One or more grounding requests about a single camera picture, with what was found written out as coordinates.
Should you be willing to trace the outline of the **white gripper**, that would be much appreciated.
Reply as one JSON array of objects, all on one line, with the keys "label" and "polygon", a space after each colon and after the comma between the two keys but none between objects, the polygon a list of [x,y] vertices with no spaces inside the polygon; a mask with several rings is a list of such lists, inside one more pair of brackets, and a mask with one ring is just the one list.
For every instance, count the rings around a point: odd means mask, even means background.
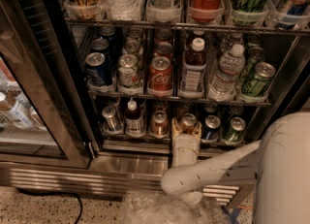
[{"label": "white gripper", "polygon": [[192,135],[181,133],[182,128],[174,117],[171,120],[171,165],[173,167],[196,164],[200,151],[200,139],[202,136],[202,126],[200,124],[194,128]]}]

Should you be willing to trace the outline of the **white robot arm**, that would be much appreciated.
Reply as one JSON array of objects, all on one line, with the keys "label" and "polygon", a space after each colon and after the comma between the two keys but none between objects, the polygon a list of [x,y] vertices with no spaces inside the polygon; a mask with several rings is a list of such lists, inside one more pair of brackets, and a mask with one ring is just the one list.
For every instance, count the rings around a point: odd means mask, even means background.
[{"label": "white robot arm", "polygon": [[310,113],[274,121],[256,142],[202,162],[195,138],[173,139],[172,167],[161,178],[165,193],[194,200],[210,184],[254,183],[253,224],[310,224]]}]

